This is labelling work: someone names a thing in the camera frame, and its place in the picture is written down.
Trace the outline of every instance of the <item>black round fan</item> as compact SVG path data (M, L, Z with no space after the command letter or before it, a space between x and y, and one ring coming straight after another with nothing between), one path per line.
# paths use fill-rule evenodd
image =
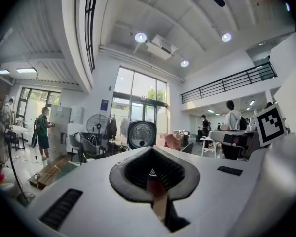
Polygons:
M108 118L102 114L96 114L89 118L87 122L88 133L104 134L108 125Z
M131 149L153 146L156 144L157 127L155 123L133 121L128 127L128 144Z

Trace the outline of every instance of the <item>ceiling light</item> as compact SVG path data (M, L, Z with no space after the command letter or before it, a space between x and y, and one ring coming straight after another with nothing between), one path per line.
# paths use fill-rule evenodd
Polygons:
M189 61L185 60L181 62L181 67L186 68L189 65Z
M231 40L231 34L230 33L223 34L222 40L223 40L223 42L229 42Z
M135 40L136 40L138 43L144 43L144 42L146 42L146 40L147 40L147 36L146 36L146 34L144 34L144 33L137 33L137 34L135 35Z
M291 10L290 5L288 3L285 3L285 5L286 5L286 10L290 11Z
M26 69L16 69L19 73L36 73L37 71L34 68L26 68Z
M0 74L1 75L5 75L5 74L9 74L9 70L5 69L5 70L0 70Z

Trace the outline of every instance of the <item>green shorts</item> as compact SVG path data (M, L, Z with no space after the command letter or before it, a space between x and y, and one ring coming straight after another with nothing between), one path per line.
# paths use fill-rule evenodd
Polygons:
M47 136L38 136L38 145L40 148L48 149L49 143L48 143L48 137Z

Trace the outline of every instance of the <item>wooden platform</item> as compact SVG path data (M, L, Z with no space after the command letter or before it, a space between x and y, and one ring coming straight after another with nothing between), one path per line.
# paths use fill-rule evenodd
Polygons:
M35 176L32 176L29 179L30 184L36 188L38 187L39 190L43 190L46 186L52 184L54 177L59 173L59 170L55 166L61 169L68 161L70 161L70 158L71 156L59 156L50 165L45 166L37 173L39 175L37 181Z

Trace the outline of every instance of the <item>person in green shirt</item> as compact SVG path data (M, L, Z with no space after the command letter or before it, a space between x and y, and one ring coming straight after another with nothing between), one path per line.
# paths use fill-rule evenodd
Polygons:
M41 110L41 115L37 118L37 122L39 125L39 131L37 133L38 136L38 145L39 145L39 152L41 155L42 160L47 160L47 163L49 164L49 143L48 143L48 137L47 137L47 129L54 127L55 125L49 125L47 122L47 116L49 115L49 109L47 107L43 107Z

